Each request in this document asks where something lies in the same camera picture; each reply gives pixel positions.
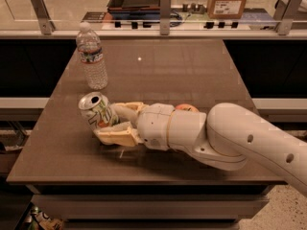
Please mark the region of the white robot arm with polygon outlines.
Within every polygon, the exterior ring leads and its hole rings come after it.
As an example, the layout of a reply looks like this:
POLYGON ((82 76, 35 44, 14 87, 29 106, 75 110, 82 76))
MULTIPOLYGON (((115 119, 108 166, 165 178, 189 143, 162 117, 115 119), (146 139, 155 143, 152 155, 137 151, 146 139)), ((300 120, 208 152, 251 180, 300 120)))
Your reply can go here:
POLYGON ((179 150, 225 171, 253 160, 307 195, 307 144, 237 104, 219 103, 207 113, 163 103, 112 109, 126 121, 95 130, 105 144, 179 150))

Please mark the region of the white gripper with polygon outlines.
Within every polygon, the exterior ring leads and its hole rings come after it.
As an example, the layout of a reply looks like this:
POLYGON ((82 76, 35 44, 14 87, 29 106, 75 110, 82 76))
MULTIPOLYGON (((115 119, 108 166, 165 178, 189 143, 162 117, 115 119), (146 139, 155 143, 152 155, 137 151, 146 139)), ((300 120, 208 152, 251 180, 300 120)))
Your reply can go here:
POLYGON ((113 103, 112 110, 122 121, 115 126, 97 128, 95 135, 105 145, 135 147, 144 144, 148 149, 167 150, 167 127, 175 108, 170 104, 141 102, 113 103))

